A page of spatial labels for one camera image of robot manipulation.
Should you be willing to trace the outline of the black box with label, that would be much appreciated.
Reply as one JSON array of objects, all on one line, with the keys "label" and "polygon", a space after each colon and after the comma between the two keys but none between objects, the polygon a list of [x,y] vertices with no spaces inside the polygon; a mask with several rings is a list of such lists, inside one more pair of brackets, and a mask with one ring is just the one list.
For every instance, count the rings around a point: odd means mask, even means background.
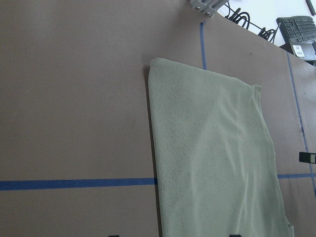
[{"label": "black box with label", "polygon": [[304,61],[315,61],[316,52],[311,43],[291,42],[293,54]]}]

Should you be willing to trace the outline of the aluminium frame post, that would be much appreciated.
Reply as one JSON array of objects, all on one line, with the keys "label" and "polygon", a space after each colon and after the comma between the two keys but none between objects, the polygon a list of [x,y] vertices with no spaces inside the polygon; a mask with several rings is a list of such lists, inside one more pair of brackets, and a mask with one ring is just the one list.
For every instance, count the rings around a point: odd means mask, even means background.
[{"label": "aluminium frame post", "polygon": [[188,3],[191,8],[203,13],[206,16],[212,16],[229,0],[189,0]]}]

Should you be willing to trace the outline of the black keyboard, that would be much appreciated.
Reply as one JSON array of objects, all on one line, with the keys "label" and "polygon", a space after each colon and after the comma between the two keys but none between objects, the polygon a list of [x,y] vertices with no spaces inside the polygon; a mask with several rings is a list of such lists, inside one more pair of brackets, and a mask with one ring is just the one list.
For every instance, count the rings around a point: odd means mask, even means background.
[{"label": "black keyboard", "polygon": [[316,25],[309,16],[279,17],[276,22],[286,43],[313,43],[316,40]]}]

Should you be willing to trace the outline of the olive green t-shirt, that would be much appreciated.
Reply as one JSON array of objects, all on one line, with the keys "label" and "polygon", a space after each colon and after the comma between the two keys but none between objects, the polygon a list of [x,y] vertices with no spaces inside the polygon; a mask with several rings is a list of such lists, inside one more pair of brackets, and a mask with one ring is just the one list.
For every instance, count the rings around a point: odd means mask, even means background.
[{"label": "olive green t-shirt", "polygon": [[294,236],[261,86],[156,58],[148,87],[163,236]]}]

